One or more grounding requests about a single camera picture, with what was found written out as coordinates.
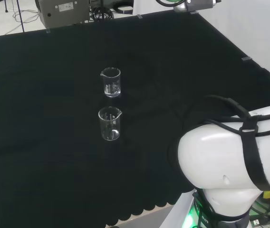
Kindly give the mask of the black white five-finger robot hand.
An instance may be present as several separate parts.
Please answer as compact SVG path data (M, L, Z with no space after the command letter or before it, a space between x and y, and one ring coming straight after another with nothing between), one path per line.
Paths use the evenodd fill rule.
M221 0L156 0L164 7L173 8L176 12L194 12L212 9Z

